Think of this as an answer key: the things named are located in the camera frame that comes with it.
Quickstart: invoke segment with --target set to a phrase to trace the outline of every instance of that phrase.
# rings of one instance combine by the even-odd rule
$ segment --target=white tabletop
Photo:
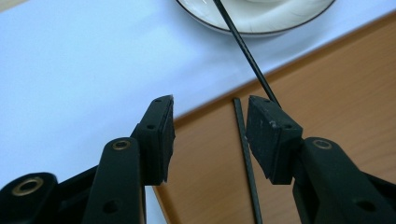
[[[246,42],[267,73],[395,8],[337,0],[308,24]],[[154,98],[173,94],[178,117],[254,78],[231,35],[202,26],[175,0],[8,9],[0,13],[0,188],[29,173],[62,182],[93,167]],[[164,223],[149,190],[148,223]]]

